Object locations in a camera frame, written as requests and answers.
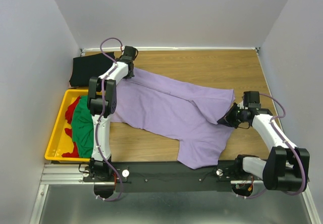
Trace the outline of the purple t shirt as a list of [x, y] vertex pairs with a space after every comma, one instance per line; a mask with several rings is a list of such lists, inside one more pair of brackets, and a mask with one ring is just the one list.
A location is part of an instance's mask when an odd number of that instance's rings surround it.
[[191, 169], [217, 165], [233, 132], [218, 124], [234, 90], [181, 82], [142, 69], [117, 85], [113, 122], [179, 141], [177, 160]]

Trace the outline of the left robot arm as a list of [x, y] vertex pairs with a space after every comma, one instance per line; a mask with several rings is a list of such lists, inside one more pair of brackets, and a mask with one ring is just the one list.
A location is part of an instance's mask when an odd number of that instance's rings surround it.
[[111, 164], [110, 124], [117, 108], [117, 85], [122, 79], [134, 77], [136, 52], [124, 52], [105, 73], [89, 80], [87, 107], [93, 121], [93, 152], [89, 170], [101, 181], [112, 174], [121, 180], [120, 174]]

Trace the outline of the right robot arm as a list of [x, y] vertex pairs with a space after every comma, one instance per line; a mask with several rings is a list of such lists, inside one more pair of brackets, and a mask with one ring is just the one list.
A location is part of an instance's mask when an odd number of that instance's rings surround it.
[[271, 111], [259, 103], [234, 103], [218, 124], [236, 129], [241, 123], [248, 123], [270, 152], [267, 160], [238, 155], [231, 167], [235, 178], [242, 180], [251, 174], [261, 179], [267, 190], [297, 195], [307, 187], [310, 154], [288, 139], [275, 119]]

